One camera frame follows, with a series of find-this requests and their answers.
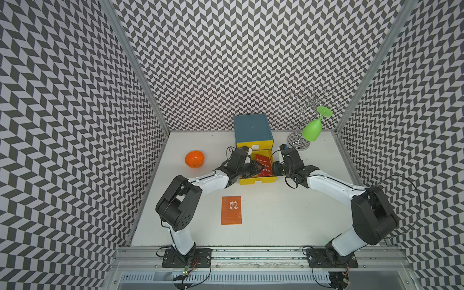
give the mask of blue box top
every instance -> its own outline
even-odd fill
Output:
[[[235,116],[233,122],[236,143],[274,140],[266,114]]]

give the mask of white table surface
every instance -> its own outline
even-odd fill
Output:
[[[288,134],[272,133],[273,151],[286,144]],[[202,176],[220,166],[226,160],[228,146],[235,146],[233,132],[170,134],[131,246],[172,243],[155,211],[158,200],[175,176]],[[193,150],[205,154],[205,163],[197,169],[184,162],[185,155]],[[300,151],[300,157],[305,165],[315,165],[331,176],[352,182],[331,132],[322,132],[309,149]],[[223,196],[241,196],[241,225],[221,225]],[[303,186],[291,189],[284,177],[279,177],[275,183],[239,185],[237,182],[202,195],[190,230],[198,246],[298,246],[325,245],[351,225],[350,208],[317,190]]]

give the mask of cable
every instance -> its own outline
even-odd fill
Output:
[[[282,150],[276,150],[276,151],[272,152],[271,156],[269,157],[269,160],[272,158],[272,156],[273,156],[276,152],[279,152],[279,151],[282,151]]]
[[[221,163],[221,166],[220,166],[220,167],[223,167],[225,164],[227,164],[227,162],[229,162],[229,160],[226,160],[226,161],[224,161],[223,163]]]
[[[301,252],[303,253],[303,255],[305,255],[307,257],[307,255],[304,253],[304,248],[311,248],[311,249],[314,249],[314,247],[311,247],[311,246],[304,246],[302,249],[301,249]]]
[[[295,188],[298,187],[298,183],[296,183],[296,182],[295,182],[296,186],[295,186],[295,187],[291,187],[290,184],[289,184],[288,181],[287,181],[287,178],[288,178],[288,179],[291,179],[291,178],[288,177],[288,176],[285,177],[285,183],[286,183],[290,188],[295,189]]]
[[[208,261],[209,261],[209,274],[208,274],[208,277],[206,277],[206,279],[205,279],[205,280],[203,280],[203,281],[201,281],[200,283],[198,283],[198,284],[195,284],[195,285],[192,285],[192,286],[190,286],[190,287],[187,287],[186,289],[188,289],[188,288],[192,288],[192,287],[195,287],[195,286],[198,286],[198,285],[200,285],[201,283],[203,283],[203,282],[205,282],[206,280],[208,280],[208,279],[209,279],[209,276],[211,275],[211,259],[210,259],[210,258],[208,258],[208,257],[205,257],[205,256],[199,256],[199,257],[204,257],[204,258],[207,258],[207,259],[208,259]]]
[[[161,224],[162,227],[165,227],[165,228],[167,228],[167,229],[171,229],[171,228],[168,227],[168,226],[163,226],[163,218],[164,218],[164,214],[165,214],[166,211],[168,210],[168,208],[169,208],[169,206],[171,205],[171,203],[173,203],[174,199],[176,199],[176,198],[174,197],[174,198],[169,202],[168,206],[164,209],[163,214],[161,215],[161,222],[160,222],[160,224]]]
[[[316,281],[316,283],[317,283],[319,286],[324,287],[324,288],[330,288],[330,289],[332,289],[332,287],[328,287],[328,286],[324,286],[324,285],[319,284],[319,282],[317,281],[317,279],[314,277],[314,268],[312,269],[312,275],[313,275],[314,281]]]
[[[169,246],[163,246],[163,247],[158,248],[158,250],[156,250],[155,255],[157,255],[157,256],[160,257],[160,258],[164,257],[164,256],[158,255],[158,251],[161,250],[161,249],[167,249],[167,248],[170,248],[170,247],[171,247],[171,245],[169,245]]]
[[[345,274],[343,274],[345,278],[348,276],[348,273],[349,273],[349,266],[347,263],[347,269],[345,270]]]
[[[187,271],[187,274],[192,273],[192,271],[195,270],[195,267],[197,266],[198,262],[200,261],[199,257],[194,257],[194,258],[197,258],[197,261],[195,263],[190,262],[190,264],[193,264],[193,268],[190,271]]]
[[[227,147],[227,149],[226,149],[226,160],[229,160],[229,156],[228,156],[229,148],[237,149],[237,148],[234,147],[234,146],[229,146],[229,147]]]
[[[405,232],[400,233],[400,234],[397,234],[397,235],[394,235],[394,236],[391,236],[391,237],[386,237],[386,238],[396,238],[396,237],[399,237],[399,236],[401,236],[401,235],[404,235],[404,234],[408,233],[408,232],[416,225],[416,223],[419,221],[420,215],[422,214],[422,199],[421,199],[421,197],[420,197],[420,192],[419,192],[419,190],[417,189],[417,187],[415,186],[415,184],[409,179],[409,177],[405,177],[405,176],[402,176],[402,175],[400,175],[400,174],[392,174],[392,175],[386,177],[386,178],[385,178],[384,180],[382,180],[381,182],[379,182],[379,183],[377,183],[376,185],[374,185],[373,187],[376,187],[376,186],[380,185],[380,184],[381,184],[382,182],[384,182],[385,180],[390,179],[390,178],[392,178],[392,177],[394,177],[394,176],[402,177],[403,179],[407,180],[407,181],[414,187],[414,189],[415,189],[416,192],[417,192],[417,197],[419,198],[419,208],[420,208],[420,210],[419,210],[419,212],[418,212],[418,214],[417,214],[416,221],[414,221],[414,223],[413,223]]]

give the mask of black and white zigzag pattern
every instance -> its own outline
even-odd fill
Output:
[[[426,289],[464,283],[463,28],[461,0],[419,2],[342,132],[367,183],[399,173],[423,192],[421,219],[393,242]],[[400,180],[384,185],[402,233],[416,218],[416,193]]]
[[[98,286],[165,136],[96,0],[0,1],[0,93],[0,289]]]
[[[294,128],[290,92],[304,84],[335,92],[334,128],[400,2],[113,0],[173,130],[232,129],[256,113]]]

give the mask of aluminum frame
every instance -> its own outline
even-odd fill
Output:
[[[306,257],[301,246],[281,247],[209,247],[213,271],[308,271]],[[164,255],[160,247],[119,247],[108,268],[102,290],[116,290],[124,271],[173,271],[163,268],[162,261],[156,255]],[[396,246],[366,246],[355,252],[359,267],[351,271],[397,271],[403,279],[406,289],[420,289],[413,269],[404,252]],[[316,271],[345,271],[344,268],[315,268]],[[209,272],[209,268],[198,269]]]
[[[137,211],[137,216],[135,218],[135,221],[130,229],[129,236],[124,244],[124,246],[130,246],[130,243],[132,243],[132,239],[134,238],[135,235],[135,230],[137,229],[137,226],[139,225],[140,218],[142,217],[142,212],[145,207],[145,203],[147,202],[147,197],[148,194],[150,193],[150,189],[153,185],[153,181],[155,180],[155,175],[156,172],[158,171],[158,166],[159,166],[159,160],[161,160],[161,157],[164,152],[164,148],[166,148],[166,144],[168,143],[169,136],[166,137],[166,139],[163,142],[163,146],[161,147],[160,154],[158,155],[158,160],[156,160],[155,168],[153,169],[153,172],[150,177],[150,181],[148,182],[147,189],[145,190],[145,194],[142,196],[142,201],[140,203],[139,210]]]
[[[390,49],[392,48],[393,44],[396,41],[396,38],[400,34],[401,30],[403,29],[404,25],[406,24],[407,19],[412,14],[414,8],[416,7],[418,0],[405,0],[403,6],[400,8],[400,12],[395,17],[393,25],[390,27],[385,39],[383,39],[382,44],[380,45],[379,50],[374,55],[374,59],[371,62],[371,65],[368,67],[366,73],[362,77],[362,80],[354,92],[351,101],[349,102],[347,108],[343,112],[340,121],[338,122],[335,132],[340,133],[345,125],[350,120],[351,116],[354,113],[354,110],[358,106],[361,99],[366,94],[372,80],[374,79],[377,71],[382,66],[383,61],[387,57]]]
[[[342,139],[335,132],[332,132],[332,136],[335,140],[335,144],[337,144],[338,151],[340,151],[340,155],[342,156],[343,162],[345,163],[345,166],[347,167],[351,180],[353,181],[355,185],[364,186],[365,184],[362,181],[361,177],[359,176],[359,173],[356,170],[354,163],[351,161],[351,158],[349,157],[348,151],[345,148],[345,144],[343,144]]]
[[[119,17],[114,10],[113,2],[111,0],[99,0],[100,5],[102,6],[102,10],[105,13],[108,22],[113,29],[113,33],[115,34],[116,38],[119,40],[119,44],[121,45],[122,50],[127,56],[127,60],[130,62],[132,69],[134,70],[135,76],[140,82],[142,89],[145,91],[147,95],[147,99],[151,104],[153,112],[160,123],[162,130],[169,135],[169,127],[166,124],[166,120],[164,120],[163,113],[158,107],[158,103],[156,102],[156,97],[153,91],[148,84],[148,80],[145,78],[145,74],[142,71],[142,67],[135,56],[135,52],[132,49],[132,46],[129,43],[129,39],[127,38],[126,33],[124,32],[121,23],[119,22]]]

